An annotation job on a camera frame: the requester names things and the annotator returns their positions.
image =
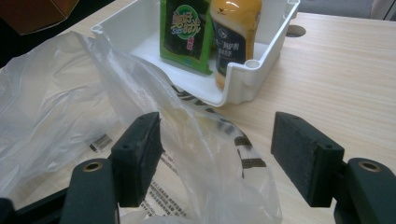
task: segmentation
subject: white plastic tray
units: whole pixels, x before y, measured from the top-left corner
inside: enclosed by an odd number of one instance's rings
[[[202,101],[221,106],[255,98],[283,47],[290,20],[299,0],[262,0],[253,60],[229,63],[224,90],[208,76],[160,57],[160,0],[136,0],[91,28],[115,49],[143,58],[158,67],[172,82]],[[216,72],[215,58],[209,63]]]

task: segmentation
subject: light wood surface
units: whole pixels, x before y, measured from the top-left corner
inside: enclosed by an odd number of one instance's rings
[[[130,1],[118,0],[71,27],[90,28]],[[299,13],[280,57],[253,102],[218,111],[249,137],[273,170],[283,223],[334,223],[331,208],[310,208],[270,153],[276,111],[302,117],[346,149],[396,173],[396,22]]]

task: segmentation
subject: green package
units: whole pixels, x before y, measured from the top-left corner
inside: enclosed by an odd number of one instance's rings
[[[161,0],[160,55],[205,74],[213,28],[207,0]]]

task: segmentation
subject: bottle label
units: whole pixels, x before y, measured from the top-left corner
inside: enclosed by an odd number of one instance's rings
[[[213,20],[217,46],[216,68],[226,75],[228,63],[245,63],[246,39],[237,32]]]

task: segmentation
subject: yellow bottle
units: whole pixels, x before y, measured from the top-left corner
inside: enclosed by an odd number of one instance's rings
[[[224,89],[227,64],[253,58],[262,0],[212,0],[210,15],[216,38],[216,84]]]

